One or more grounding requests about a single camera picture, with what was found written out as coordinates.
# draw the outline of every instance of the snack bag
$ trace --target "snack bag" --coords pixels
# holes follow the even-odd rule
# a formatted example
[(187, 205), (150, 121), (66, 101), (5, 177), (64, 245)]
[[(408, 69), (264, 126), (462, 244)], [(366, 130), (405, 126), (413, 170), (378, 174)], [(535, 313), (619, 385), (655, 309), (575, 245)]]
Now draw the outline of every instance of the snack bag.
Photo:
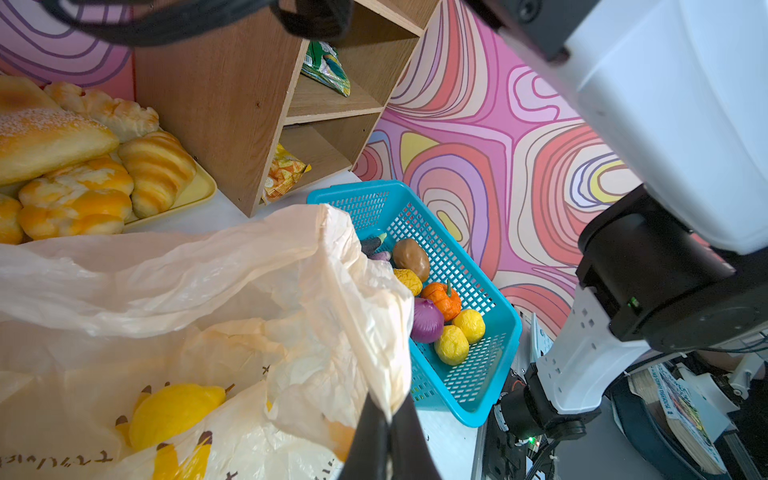
[(310, 42), (301, 73), (349, 97), (349, 79), (339, 63), (339, 54), (324, 41)]
[(285, 195), (288, 190), (293, 188), (293, 185), (299, 182), (301, 176), (310, 170), (312, 170), (311, 166), (305, 165), (283, 148), (283, 145), (277, 144), (270, 173), (264, 184), (264, 194), (262, 195), (264, 203), (271, 204)]

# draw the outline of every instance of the colorful wall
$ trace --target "colorful wall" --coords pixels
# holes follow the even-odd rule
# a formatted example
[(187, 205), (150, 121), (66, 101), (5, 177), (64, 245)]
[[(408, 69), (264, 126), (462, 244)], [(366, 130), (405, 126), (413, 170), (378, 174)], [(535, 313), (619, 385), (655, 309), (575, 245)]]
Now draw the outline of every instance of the colorful wall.
[(407, 183), (555, 334), (573, 301), (579, 233), (640, 183), (459, 0), (435, 14), (355, 173)]
[[(74, 7), (76, 18), (125, 20), (124, 6)], [(69, 81), (134, 99), (131, 50), (94, 40), (55, 21), (36, 0), (0, 0), (0, 72), (30, 77), (40, 85)]]

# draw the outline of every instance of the screw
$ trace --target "screw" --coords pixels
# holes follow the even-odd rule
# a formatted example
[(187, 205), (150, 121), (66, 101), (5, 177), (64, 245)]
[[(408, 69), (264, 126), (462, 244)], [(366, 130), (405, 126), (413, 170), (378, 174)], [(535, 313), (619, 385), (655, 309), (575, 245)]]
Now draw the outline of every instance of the screw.
[(518, 20), (521, 23), (532, 22), (541, 11), (541, 0), (521, 0), (518, 4)]

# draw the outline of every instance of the orange pumpkin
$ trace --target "orange pumpkin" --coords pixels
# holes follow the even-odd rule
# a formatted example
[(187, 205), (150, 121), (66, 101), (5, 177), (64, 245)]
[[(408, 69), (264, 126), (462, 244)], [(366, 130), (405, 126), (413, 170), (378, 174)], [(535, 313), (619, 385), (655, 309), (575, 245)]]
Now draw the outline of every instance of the orange pumpkin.
[(451, 295), (448, 295), (448, 286), (444, 283), (434, 282), (425, 286), (421, 297), (431, 300), (435, 304), (446, 323), (453, 320), (462, 311), (462, 298), (453, 289)]

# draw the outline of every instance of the wooden cabinet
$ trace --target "wooden cabinet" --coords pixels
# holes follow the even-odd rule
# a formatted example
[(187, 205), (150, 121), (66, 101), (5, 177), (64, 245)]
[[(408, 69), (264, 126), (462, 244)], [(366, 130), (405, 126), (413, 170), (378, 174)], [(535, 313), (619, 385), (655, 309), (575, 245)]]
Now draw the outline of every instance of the wooden cabinet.
[(246, 215), (261, 205), (279, 141), (312, 165), (300, 186), (350, 170), (439, 0), (356, 0), (332, 43), (352, 87), (344, 97), (300, 74), (308, 41), (264, 9), (234, 25), (135, 55), (136, 95)]

